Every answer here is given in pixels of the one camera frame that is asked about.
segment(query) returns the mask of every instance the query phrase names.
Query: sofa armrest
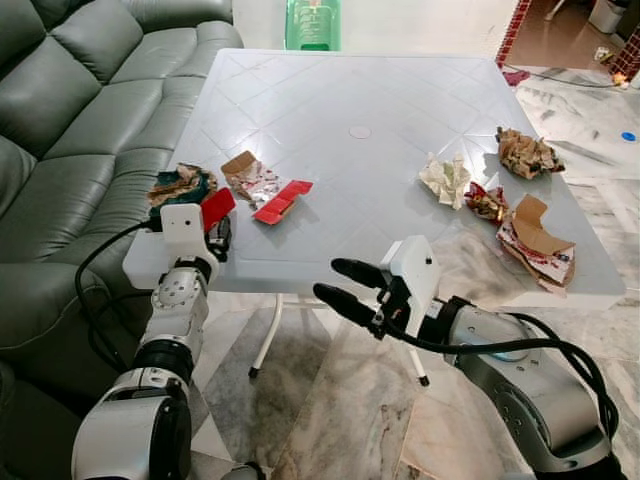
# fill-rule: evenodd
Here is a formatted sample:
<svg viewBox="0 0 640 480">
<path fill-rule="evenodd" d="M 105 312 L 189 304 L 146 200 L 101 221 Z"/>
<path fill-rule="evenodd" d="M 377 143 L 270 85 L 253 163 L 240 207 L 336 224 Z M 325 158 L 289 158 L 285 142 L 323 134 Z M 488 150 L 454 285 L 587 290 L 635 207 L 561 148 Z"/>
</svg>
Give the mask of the sofa armrest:
<svg viewBox="0 0 640 480">
<path fill-rule="evenodd" d="M 195 27 L 222 20 L 233 23 L 232 0 L 121 0 L 144 32 Z"/>
<path fill-rule="evenodd" d="M 0 357 L 45 336 L 69 308 L 78 308 L 76 268 L 47 262 L 0 264 Z M 91 303 L 108 298 L 102 280 L 89 271 L 82 287 Z"/>
</svg>

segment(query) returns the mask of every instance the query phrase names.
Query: food wrapper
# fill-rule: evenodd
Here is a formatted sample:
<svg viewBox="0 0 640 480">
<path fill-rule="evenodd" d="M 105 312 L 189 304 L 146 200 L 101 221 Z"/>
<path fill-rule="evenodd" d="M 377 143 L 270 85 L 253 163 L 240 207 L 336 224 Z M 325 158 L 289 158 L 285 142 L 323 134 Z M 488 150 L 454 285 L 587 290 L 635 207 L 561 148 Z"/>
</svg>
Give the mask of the food wrapper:
<svg viewBox="0 0 640 480">
<path fill-rule="evenodd" d="M 508 215 L 496 237 L 546 290 L 566 296 L 575 271 L 575 243 L 550 235 L 540 223 L 547 206 L 526 195 Z"/>
<path fill-rule="evenodd" d="M 469 190 L 464 194 L 464 198 L 473 213 L 495 225 L 502 224 L 509 210 L 502 186 L 486 191 L 476 182 L 471 182 Z"/>
<path fill-rule="evenodd" d="M 176 203 L 201 203 L 218 190 L 213 172 L 196 165 L 179 163 L 174 171 L 158 173 L 156 184 L 147 193 L 151 216 L 160 214 L 160 207 Z"/>
<path fill-rule="evenodd" d="M 440 203 L 458 210 L 462 206 L 464 187 L 471 180 L 471 174 L 464 168 L 462 155 L 456 153 L 451 163 L 441 163 L 433 153 L 429 153 L 427 160 L 427 166 L 418 174 L 420 180 L 438 196 Z"/>
<path fill-rule="evenodd" d="M 276 175 L 245 151 L 221 167 L 227 182 L 256 210 L 256 220 L 274 225 L 293 208 L 295 198 L 311 190 L 313 183 Z"/>
<path fill-rule="evenodd" d="M 531 180 L 544 172 L 563 172 L 565 169 L 562 160 L 544 139 L 534 140 L 518 130 L 498 127 L 496 140 L 500 144 L 500 163 L 516 175 Z"/>
</svg>

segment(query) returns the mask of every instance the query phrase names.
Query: green leather sofa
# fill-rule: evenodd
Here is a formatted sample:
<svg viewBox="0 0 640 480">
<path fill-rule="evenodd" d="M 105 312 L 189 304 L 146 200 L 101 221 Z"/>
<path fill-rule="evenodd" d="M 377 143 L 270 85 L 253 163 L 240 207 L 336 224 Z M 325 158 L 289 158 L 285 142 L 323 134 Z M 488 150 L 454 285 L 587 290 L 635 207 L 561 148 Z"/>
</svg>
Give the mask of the green leather sofa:
<svg viewBox="0 0 640 480">
<path fill-rule="evenodd" d="M 231 22 L 231 0 L 0 0 L 0 460 L 20 478 L 70 476 L 79 421 L 117 376 L 74 274 L 145 217 L 216 53 L 242 46 Z M 129 243 L 83 277 L 92 308 L 133 291 Z M 127 309 L 101 325 L 130 359 L 150 312 Z"/>
</svg>

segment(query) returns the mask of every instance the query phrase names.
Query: white plastic table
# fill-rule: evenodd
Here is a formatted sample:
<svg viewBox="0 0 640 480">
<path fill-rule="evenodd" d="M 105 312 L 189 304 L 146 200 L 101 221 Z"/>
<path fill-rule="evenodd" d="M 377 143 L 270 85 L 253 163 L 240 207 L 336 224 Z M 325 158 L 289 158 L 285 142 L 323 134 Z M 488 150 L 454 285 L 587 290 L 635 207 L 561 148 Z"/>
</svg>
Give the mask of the white plastic table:
<svg viewBox="0 0 640 480">
<path fill-rule="evenodd" d="M 548 231 L 577 244 L 567 298 L 511 265 L 526 291 L 508 305 L 608 308 L 624 285 L 567 185 L 557 174 L 528 181 L 500 166 L 498 125 L 535 135 L 490 59 L 229 49 L 215 60 L 170 168 L 199 164 L 224 184 L 220 166 L 251 150 L 277 174 L 313 181 L 276 226 L 253 220 L 238 199 L 229 261 L 214 283 L 311 294 L 315 282 L 348 285 L 330 259 L 377 263 L 408 235 L 434 242 L 470 226 L 495 242 L 495 227 L 466 207 L 438 204 L 417 180 L 428 152 L 447 161 L 459 152 L 473 180 L 502 184 L 511 205 L 525 193 L 544 201 Z M 134 286 L 154 288 L 167 262 L 161 236 L 138 232 L 124 270 Z"/>
</svg>

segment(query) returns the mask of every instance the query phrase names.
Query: green bin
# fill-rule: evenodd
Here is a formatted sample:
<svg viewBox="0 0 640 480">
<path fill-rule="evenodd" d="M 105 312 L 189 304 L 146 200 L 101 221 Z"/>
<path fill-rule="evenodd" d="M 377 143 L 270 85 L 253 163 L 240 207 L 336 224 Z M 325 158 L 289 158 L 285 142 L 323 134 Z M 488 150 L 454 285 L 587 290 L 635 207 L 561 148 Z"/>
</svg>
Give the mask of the green bin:
<svg viewBox="0 0 640 480">
<path fill-rule="evenodd" d="M 340 50 L 340 0 L 287 0 L 287 50 Z"/>
</svg>

